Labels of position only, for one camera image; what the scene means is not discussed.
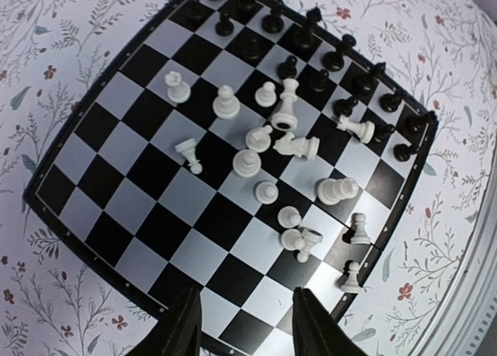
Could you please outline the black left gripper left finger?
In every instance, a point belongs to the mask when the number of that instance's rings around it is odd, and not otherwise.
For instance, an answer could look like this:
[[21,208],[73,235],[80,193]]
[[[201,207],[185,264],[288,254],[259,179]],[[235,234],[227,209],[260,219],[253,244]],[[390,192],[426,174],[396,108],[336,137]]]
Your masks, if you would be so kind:
[[200,293],[184,289],[151,331],[146,355],[199,355],[202,324]]

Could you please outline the white pawn piece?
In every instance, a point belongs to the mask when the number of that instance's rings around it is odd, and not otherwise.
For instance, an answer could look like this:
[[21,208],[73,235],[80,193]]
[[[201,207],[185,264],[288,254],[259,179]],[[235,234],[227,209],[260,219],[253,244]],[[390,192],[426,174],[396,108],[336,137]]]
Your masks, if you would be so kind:
[[272,82],[265,82],[255,92],[255,101],[261,107],[271,107],[276,102],[276,87]]

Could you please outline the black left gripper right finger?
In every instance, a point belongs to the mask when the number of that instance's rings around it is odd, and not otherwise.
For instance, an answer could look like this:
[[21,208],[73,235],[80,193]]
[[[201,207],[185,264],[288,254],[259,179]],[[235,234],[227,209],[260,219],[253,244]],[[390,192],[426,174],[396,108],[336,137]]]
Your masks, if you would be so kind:
[[308,288],[294,290],[292,334],[296,355],[360,354],[360,348],[347,337]]

